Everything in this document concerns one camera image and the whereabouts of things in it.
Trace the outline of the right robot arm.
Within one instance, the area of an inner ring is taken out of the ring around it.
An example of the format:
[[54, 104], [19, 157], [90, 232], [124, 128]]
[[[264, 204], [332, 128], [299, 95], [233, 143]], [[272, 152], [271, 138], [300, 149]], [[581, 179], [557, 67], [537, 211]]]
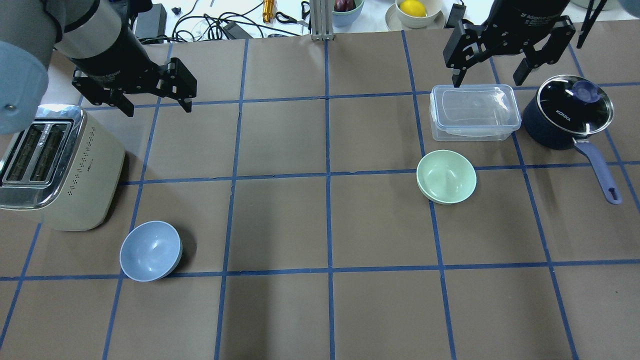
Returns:
[[487, 19], [476, 25], [460, 19], [443, 50], [452, 85], [461, 86], [466, 72], [493, 56], [524, 58], [514, 71], [515, 85], [544, 64], [558, 62], [576, 33], [564, 15], [567, 0], [495, 0]]

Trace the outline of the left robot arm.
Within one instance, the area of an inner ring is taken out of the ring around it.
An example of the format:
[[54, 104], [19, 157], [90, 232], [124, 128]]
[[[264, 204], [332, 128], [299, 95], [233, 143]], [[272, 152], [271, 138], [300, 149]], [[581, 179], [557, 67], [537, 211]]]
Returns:
[[195, 76], [176, 57], [163, 65], [153, 62], [107, 0], [3, 0], [0, 35], [3, 135], [22, 132], [35, 119], [54, 51], [76, 66], [71, 84], [94, 105], [132, 117], [127, 95], [152, 94], [192, 111]]

